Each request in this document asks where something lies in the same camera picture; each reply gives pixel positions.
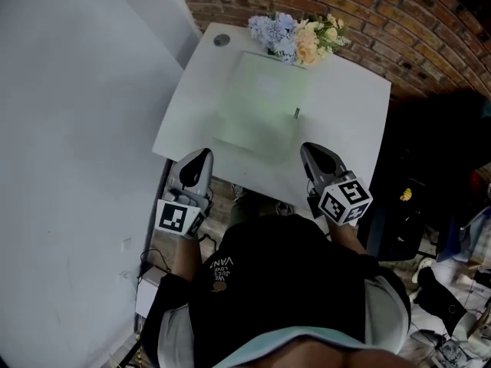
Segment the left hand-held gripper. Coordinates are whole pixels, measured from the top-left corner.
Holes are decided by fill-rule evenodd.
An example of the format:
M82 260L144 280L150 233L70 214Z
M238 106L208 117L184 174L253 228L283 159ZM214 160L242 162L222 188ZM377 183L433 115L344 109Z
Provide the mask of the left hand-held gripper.
M155 229L181 238L197 238L198 231L212 207L207 194L213 170L213 152L198 149L178 162L178 177L184 187L169 187L157 201Z

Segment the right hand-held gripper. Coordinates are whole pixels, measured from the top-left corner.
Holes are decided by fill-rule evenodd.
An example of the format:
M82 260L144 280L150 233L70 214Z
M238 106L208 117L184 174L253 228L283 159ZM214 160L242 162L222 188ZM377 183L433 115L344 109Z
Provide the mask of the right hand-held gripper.
M339 176L324 187L308 192L307 202L314 218L324 216L336 225L357 221L367 211L373 197L362 179L346 171L341 158L316 143L303 143L300 149L307 177L315 186L325 184L325 174Z

